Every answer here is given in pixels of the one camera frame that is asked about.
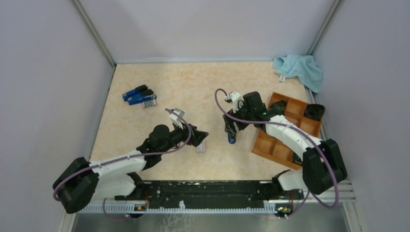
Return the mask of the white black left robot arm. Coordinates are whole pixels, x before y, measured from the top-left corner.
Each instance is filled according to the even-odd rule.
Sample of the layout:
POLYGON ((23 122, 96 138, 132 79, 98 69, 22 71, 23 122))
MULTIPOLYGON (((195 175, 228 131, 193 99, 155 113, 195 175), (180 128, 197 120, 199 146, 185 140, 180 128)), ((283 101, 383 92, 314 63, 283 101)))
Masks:
POLYGON ((68 214, 105 198, 139 200, 144 196, 145 187, 137 172, 155 166, 163 154, 183 145, 198 147, 208 135, 191 124, 174 126, 174 130, 158 125, 139 147, 124 155, 92 162, 84 157, 74 159, 52 185, 53 197, 68 214))

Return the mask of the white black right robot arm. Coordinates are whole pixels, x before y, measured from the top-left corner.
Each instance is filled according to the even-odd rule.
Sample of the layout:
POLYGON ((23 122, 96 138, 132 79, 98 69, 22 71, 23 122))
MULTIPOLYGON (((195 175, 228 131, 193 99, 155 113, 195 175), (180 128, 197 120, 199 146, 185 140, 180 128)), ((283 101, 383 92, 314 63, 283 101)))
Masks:
POLYGON ((282 142, 300 158, 301 169, 283 171, 273 177, 272 192, 276 198, 285 199, 295 189, 308 189, 320 195, 348 177, 335 140, 312 136, 291 123, 284 114, 267 109, 259 92, 242 96, 233 91, 225 93, 224 100, 232 104, 231 110, 223 115, 225 131, 229 135, 236 136, 238 130, 254 125, 282 142))

